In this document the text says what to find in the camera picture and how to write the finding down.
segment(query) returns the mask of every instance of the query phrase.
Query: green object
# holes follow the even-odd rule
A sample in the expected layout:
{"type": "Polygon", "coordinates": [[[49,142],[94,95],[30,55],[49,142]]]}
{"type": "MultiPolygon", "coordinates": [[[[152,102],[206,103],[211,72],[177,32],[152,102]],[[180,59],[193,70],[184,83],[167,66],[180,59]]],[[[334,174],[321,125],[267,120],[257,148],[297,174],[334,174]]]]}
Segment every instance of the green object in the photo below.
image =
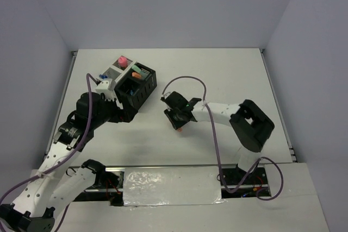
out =
{"type": "Polygon", "coordinates": [[[147,77],[147,73],[143,72],[139,67],[137,67],[136,65],[132,66],[132,69],[137,72],[138,74],[141,75],[142,79],[145,79],[147,77]]]}

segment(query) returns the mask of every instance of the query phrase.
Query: black bracket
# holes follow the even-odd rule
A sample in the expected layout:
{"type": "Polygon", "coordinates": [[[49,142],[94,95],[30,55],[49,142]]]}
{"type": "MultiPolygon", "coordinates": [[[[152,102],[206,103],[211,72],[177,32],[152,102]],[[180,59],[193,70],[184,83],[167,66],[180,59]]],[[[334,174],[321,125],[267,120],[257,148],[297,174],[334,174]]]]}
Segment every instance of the black bracket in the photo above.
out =
{"type": "Polygon", "coordinates": [[[252,152],[261,152],[266,140],[274,130],[274,123],[251,100],[245,100],[240,109],[231,115],[230,124],[241,144],[252,152]]]}
{"type": "Polygon", "coordinates": [[[178,92],[172,92],[166,99],[164,97],[161,98],[161,101],[170,108],[166,109],[164,114],[168,117],[175,130],[190,121],[197,122],[192,115],[192,110],[201,100],[200,98],[192,98],[188,101],[178,92]]]}

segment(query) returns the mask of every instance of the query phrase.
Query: wire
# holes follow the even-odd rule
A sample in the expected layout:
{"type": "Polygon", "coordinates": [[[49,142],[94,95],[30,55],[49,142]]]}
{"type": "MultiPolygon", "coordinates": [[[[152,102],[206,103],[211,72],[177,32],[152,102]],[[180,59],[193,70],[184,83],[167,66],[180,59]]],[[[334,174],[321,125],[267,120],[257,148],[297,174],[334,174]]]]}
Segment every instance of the wire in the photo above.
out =
{"type": "Polygon", "coordinates": [[[63,213],[63,215],[62,215],[62,217],[60,219],[60,222],[59,222],[59,224],[58,224],[58,226],[57,226],[57,228],[55,229],[54,232],[58,232],[58,230],[60,229],[61,225],[63,224],[64,218],[65,218],[65,215],[67,213],[67,209],[69,208],[69,206],[70,206],[70,204],[68,206],[66,206],[66,208],[64,210],[64,213],[63,213]]]}
{"type": "Polygon", "coordinates": [[[74,170],[73,167],[67,168],[66,171],[65,171],[65,174],[68,175],[69,177],[72,177],[72,175],[69,175],[69,174],[68,174],[68,172],[67,172],[68,170],[72,170],[72,171],[74,171],[74,173],[76,173],[76,170],[74,170]]]}
{"type": "Polygon", "coordinates": [[[267,188],[264,187],[260,190],[258,190],[256,192],[256,197],[260,200],[264,200],[264,201],[270,201],[272,199],[275,199],[276,197],[278,197],[280,195],[280,193],[282,192],[283,190],[283,186],[284,186],[284,177],[283,177],[283,173],[281,171],[281,169],[278,167],[278,165],[271,159],[267,158],[267,157],[261,157],[259,158],[257,161],[255,161],[255,163],[251,166],[251,168],[246,172],[246,174],[242,177],[242,179],[240,180],[240,182],[238,183],[238,185],[234,188],[234,189],[230,189],[228,186],[227,186],[227,183],[225,181],[225,179],[223,178],[223,173],[222,173],[222,164],[221,164],[221,159],[220,159],[220,151],[219,151],[219,145],[218,145],[218,138],[217,138],[217,135],[216,135],[216,129],[215,129],[215,123],[214,123],[214,119],[213,119],[213,113],[209,107],[209,105],[206,103],[206,95],[207,95],[207,86],[205,85],[205,83],[201,80],[201,79],[198,79],[196,77],[193,77],[193,76],[179,76],[179,77],[176,77],[174,79],[172,79],[169,83],[167,83],[167,85],[164,87],[163,89],[163,92],[162,92],[162,96],[164,96],[164,93],[165,91],[167,90],[168,86],[173,83],[174,81],[178,80],[178,79],[182,79],[182,78],[190,78],[190,79],[194,79],[194,80],[197,80],[199,81],[202,85],[203,85],[203,88],[204,88],[204,92],[203,92],[203,102],[207,108],[207,111],[208,111],[208,114],[209,114],[209,118],[210,118],[210,122],[212,124],[212,132],[213,132],[213,140],[214,140],[214,145],[215,145],[215,152],[216,152],[216,159],[217,159],[217,166],[219,168],[219,175],[220,175],[220,179],[222,181],[222,184],[223,186],[225,187],[225,190],[232,194],[232,193],[235,193],[239,187],[244,183],[245,179],[248,177],[248,175],[253,171],[253,169],[259,164],[259,162],[261,161],[261,159],[265,159],[265,160],[268,160],[269,162],[271,162],[276,168],[277,170],[279,171],[279,174],[281,176],[281,187],[279,189],[279,191],[271,198],[260,198],[259,197],[259,193],[260,191],[263,191],[263,190],[266,190],[267,188]]]}
{"type": "Polygon", "coordinates": [[[121,192],[117,189],[117,187],[111,182],[110,179],[108,179],[108,181],[110,182],[111,186],[114,187],[114,189],[116,190],[117,194],[121,194],[121,192]]]}
{"type": "Polygon", "coordinates": [[[259,176],[256,176],[256,178],[259,179],[259,180],[261,181],[261,186],[260,186],[260,187],[262,187],[262,185],[263,185],[263,180],[262,180],[262,178],[260,178],[259,176]]]}
{"type": "Polygon", "coordinates": [[[98,84],[100,83],[99,80],[97,80],[96,78],[94,78],[94,77],[91,76],[91,75],[89,75],[89,78],[91,78],[91,80],[94,81],[94,83],[95,83],[96,85],[98,85],[98,84]]]}
{"type": "MultiPolygon", "coordinates": [[[[80,142],[77,144],[76,148],[74,150],[72,150],[72,152],[69,154],[69,156],[67,156],[64,160],[62,160],[60,163],[58,163],[57,165],[49,168],[48,170],[43,171],[43,174],[48,175],[50,173],[52,173],[54,170],[56,170],[57,168],[59,168],[61,165],[63,165],[64,163],[66,163],[68,160],[71,159],[71,157],[74,156],[74,154],[79,151],[82,146],[83,143],[87,137],[89,128],[91,127],[91,120],[92,120],[92,90],[91,90],[91,84],[89,82],[89,79],[94,79],[93,76],[91,76],[89,73],[86,75],[86,81],[87,81],[87,88],[88,88],[88,99],[89,99],[89,107],[88,107],[88,119],[87,119],[87,124],[86,124],[86,129],[83,133],[83,136],[80,140],[80,142]]],[[[35,180],[40,179],[41,177],[39,177],[38,175],[32,176],[31,178],[28,178],[20,183],[18,183],[17,185],[13,186],[12,188],[10,188],[7,192],[5,192],[5,194],[0,198],[0,205],[2,204],[2,202],[4,201],[4,199],[10,194],[12,193],[14,190],[18,189],[19,187],[23,186],[26,183],[29,182],[33,182],[35,180]]],[[[6,232],[6,230],[4,229],[2,223],[0,222],[0,230],[1,232],[6,232]]]]}

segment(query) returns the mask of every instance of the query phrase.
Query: red wire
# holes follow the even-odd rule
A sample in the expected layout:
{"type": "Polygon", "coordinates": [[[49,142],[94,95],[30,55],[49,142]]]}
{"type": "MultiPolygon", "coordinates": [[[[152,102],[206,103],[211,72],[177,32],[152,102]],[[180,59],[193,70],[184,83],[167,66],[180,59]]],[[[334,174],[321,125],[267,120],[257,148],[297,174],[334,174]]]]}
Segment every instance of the red wire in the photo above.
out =
{"type": "Polygon", "coordinates": [[[256,176],[256,178],[258,178],[261,181],[261,186],[263,185],[263,180],[262,178],[260,178],[259,176],[256,176]]]}
{"type": "Polygon", "coordinates": [[[114,186],[114,184],[110,181],[110,179],[108,179],[108,181],[110,182],[112,187],[114,187],[114,189],[117,191],[117,194],[121,194],[121,192],[117,189],[117,187],[114,186]]]}

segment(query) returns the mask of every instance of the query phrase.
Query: metal frame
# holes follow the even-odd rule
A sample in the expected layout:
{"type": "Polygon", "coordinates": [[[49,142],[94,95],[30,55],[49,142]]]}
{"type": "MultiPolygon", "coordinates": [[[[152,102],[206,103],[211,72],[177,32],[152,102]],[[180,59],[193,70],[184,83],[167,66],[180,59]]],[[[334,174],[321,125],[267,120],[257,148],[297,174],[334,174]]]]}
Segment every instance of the metal frame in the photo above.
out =
{"type": "Polygon", "coordinates": [[[66,81],[65,81],[65,84],[64,84],[63,93],[62,93],[62,95],[60,97],[58,110],[57,110],[57,113],[56,113],[55,118],[54,118],[53,128],[52,128],[51,134],[49,136],[48,145],[47,145],[47,148],[46,148],[46,151],[45,151],[45,156],[48,154],[49,149],[51,148],[51,144],[52,144],[52,141],[53,141],[53,136],[55,134],[55,129],[57,128],[58,118],[59,118],[59,115],[60,115],[61,107],[63,106],[65,93],[66,93],[67,87],[69,85],[69,81],[70,81],[70,77],[71,77],[71,74],[72,74],[72,69],[73,69],[74,64],[75,64],[77,52],[78,51],[71,52],[72,53],[72,60],[71,60],[69,71],[68,71],[68,74],[67,74],[67,77],[66,77],[66,81]]]}
{"type": "Polygon", "coordinates": [[[287,143],[288,143],[288,146],[289,146],[289,149],[290,149],[291,157],[293,159],[293,162],[297,162],[295,151],[294,151],[293,145],[291,143],[290,136],[289,136],[289,133],[288,133],[288,130],[287,130],[287,126],[285,125],[285,121],[284,121],[284,117],[283,117],[283,114],[282,114],[282,110],[281,110],[281,107],[279,105],[279,101],[278,101],[278,98],[277,98],[277,95],[276,95],[276,91],[275,91],[273,83],[272,83],[271,75],[270,75],[270,72],[269,72],[268,67],[267,67],[267,63],[266,63],[265,56],[264,56],[264,51],[265,51],[265,49],[261,49],[260,48],[260,54],[261,54],[261,57],[262,57],[263,65],[265,66],[267,77],[268,77],[268,81],[270,82],[270,85],[271,85],[273,97],[274,97],[274,100],[276,102],[276,106],[277,106],[277,110],[278,110],[278,113],[279,113],[279,117],[281,119],[282,127],[283,127],[283,130],[284,130],[284,133],[285,133],[285,138],[287,139],[287,143]]]}

